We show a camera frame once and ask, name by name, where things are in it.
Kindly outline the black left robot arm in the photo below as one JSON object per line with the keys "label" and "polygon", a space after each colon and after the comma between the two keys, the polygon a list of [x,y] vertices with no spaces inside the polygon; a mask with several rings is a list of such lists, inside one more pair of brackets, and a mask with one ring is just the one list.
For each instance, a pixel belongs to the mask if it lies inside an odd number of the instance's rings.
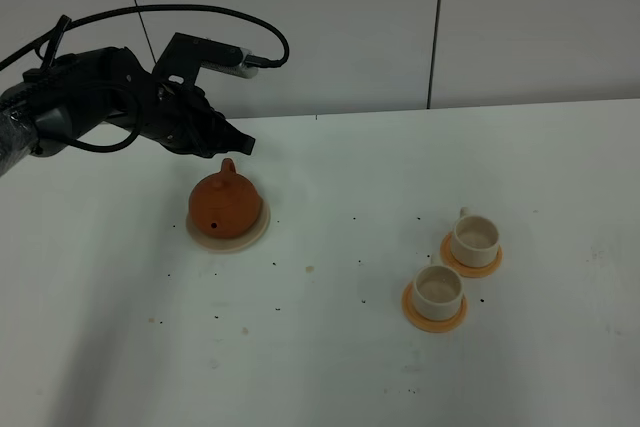
{"label": "black left robot arm", "polygon": [[198,88],[159,80],[127,48],[58,58],[1,96],[1,170],[67,147],[114,153],[144,137],[178,155],[252,153],[255,140],[214,110]]}

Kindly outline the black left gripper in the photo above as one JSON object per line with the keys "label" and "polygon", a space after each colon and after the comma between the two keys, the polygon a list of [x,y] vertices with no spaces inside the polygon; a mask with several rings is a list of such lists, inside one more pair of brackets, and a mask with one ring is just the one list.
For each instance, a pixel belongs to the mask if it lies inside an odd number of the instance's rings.
{"label": "black left gripper", "polygon": [[181,155],[251,153],[255,138],[211,108],[204,91],[154,77],[127,48],[66,54],[23,74],[31,155],[65,147],[113,153],[144,137]]}

